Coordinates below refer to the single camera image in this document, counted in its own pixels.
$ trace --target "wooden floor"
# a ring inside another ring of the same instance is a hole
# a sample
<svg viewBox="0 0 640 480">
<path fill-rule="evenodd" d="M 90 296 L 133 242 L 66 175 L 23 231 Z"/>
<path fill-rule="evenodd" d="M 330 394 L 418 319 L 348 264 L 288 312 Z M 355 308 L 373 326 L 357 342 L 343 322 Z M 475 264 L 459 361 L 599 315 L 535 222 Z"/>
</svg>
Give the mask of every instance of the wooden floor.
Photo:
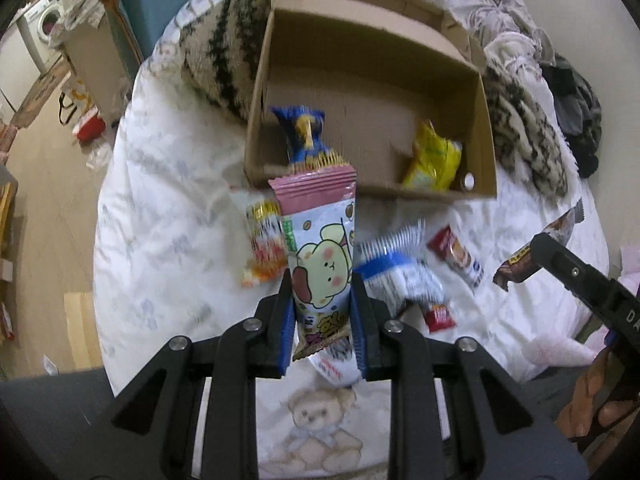
<svg viewBox="0 0 640 480">
<path fill-rule="evenodd" d="M 17 337 L 0 346 L 0 365 L 9 378 L 45 373 L 45 354 L 61 372 L 73 369 L 63 298 L 92 290 L 104 172 L 87 168 L 86 151 L 71 128 L 59 124 L 59 95 L 53 92 L 31 126 L 18 133 L 7 163 L 18 180 L 8 250 L 14 283 L 5 295 Z"/>
</svg>

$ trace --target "cardboard box flap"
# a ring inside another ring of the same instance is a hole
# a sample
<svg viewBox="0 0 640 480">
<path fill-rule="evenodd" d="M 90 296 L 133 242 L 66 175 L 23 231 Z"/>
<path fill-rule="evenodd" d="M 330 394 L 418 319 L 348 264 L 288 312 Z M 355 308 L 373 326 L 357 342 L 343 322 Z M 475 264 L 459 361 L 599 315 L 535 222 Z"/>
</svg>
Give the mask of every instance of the cardboard box flap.
<svg viewBox="0 0 640 480">
<path fill-rule="evenodd" d="M 271 0 L 271 6 L 388 30 L 427 43 L 481 72 L 486 65 L 482 48 L 464 27 L 448 12 L 424 0 Z"/>
</svg>

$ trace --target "hand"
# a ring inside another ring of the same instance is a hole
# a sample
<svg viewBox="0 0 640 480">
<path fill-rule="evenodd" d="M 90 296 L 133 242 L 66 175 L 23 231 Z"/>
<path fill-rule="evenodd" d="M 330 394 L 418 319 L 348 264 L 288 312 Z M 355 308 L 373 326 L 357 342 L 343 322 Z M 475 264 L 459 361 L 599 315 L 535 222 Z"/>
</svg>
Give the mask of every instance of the hand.
<svg viewBox="0 0 640 480">
<path fill-rule="evenodd" d="M 604 385 L 609 353 L 609 348 L 605 348 L 600 352 L 590 368 L 578 378 L 575 383 L 573 399 L 558 415 L 556 426 L 565 437 L 586 436 L 589 433 L 594 413 L 593 400 Z M 628 412 L 633 405 L 633 400 L 607 402 L 598 415 L 600 425 L 605 428 L 612 424 Z M 631 427 L 637 414 L 638 410 L 617 424 L 615 428 L 612 428 L 603 442 L 591 453 L 587 459 L 591 472 L 595 471 L 613 452 L 629 427 Z"/>
</svg>

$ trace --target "brown cardboard box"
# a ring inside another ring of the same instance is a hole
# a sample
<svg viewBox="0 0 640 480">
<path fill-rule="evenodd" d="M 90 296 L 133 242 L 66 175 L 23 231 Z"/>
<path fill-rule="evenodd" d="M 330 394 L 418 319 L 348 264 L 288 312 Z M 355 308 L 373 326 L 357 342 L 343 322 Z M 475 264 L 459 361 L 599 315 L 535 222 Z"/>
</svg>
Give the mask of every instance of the brown cardboard box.
<svg viewBox="0 0 640 480">
<path fill-rule="evenodd" d="M 287 174 L 284 133 L 268 107 L 306 104 L 325 111 L 322 138 L 356 168 L 359 192 L 446 202 L 495 197 L 494 144 L 476 68 L 483 59 L 461 25 L 421 0 L 272 0 L 245 173 L 260 187 Z M 401 187 L 420 120 L 463 143 L 458 175 L 473 174 L 473 192 L 461 192 L 459 178 L 446 192 Z"/>
</svg>

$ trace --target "washing machine door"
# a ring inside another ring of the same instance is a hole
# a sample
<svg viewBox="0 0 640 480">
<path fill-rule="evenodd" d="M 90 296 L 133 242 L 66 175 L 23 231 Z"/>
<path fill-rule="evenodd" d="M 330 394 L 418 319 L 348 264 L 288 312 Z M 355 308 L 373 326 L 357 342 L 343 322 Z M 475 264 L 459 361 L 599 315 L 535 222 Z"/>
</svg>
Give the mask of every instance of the washing machine door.
<svg viewBox="0 0 640 480">
<path fill-rule="evenodd" d="M 47 7 L 38 19 L 38 37 L 44 44 L 49 44 L 49 34 L 53 26 L 62 17 L 63 9 L 58 4 Z"/>
</svg>

